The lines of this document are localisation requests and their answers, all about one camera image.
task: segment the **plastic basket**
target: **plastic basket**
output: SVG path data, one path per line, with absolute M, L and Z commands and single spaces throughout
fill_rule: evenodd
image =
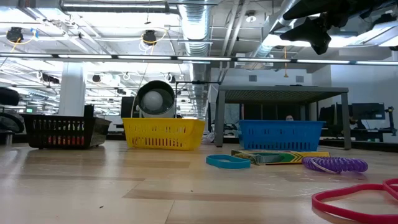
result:
M 123 118 L 129 147 L 194 150 L 201 144 L 205 122 L 175 118 Z
M 105 142 L 108 120 L 22 114 L 30 147 L 88 149 Z
M 316 151 L 323 121 L 239 121 L 244 149 Z

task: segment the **wall vent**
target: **wall vent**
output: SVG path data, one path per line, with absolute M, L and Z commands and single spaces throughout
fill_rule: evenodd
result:
M 257 81 L 257 75 L 249 75 L 249 82 L 256 82 Z
M 296 75 L 296 82 L 297 83 L 303 83 L 304 82 L 304 76 Z

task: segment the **green box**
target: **green box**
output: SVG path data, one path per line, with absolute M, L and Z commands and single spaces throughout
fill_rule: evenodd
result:
M 232 156 L 249 159 L 252 164 L 301 164 L 303 157 L 330 157 L 329 152 L 295 152 L 273 150 L 232 150 Z

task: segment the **white ball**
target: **white ball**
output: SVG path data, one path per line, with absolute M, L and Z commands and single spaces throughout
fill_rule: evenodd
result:
M 158 110 L 162 107 L 163 97 L 156 91 L 150 91 L 142 99 L 144 106 L 149 110 Z

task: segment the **blue basket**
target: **blue basket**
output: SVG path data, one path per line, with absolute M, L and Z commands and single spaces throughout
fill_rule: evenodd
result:
M 323 121 L 239 121 L 244 149 L 316 151 Z

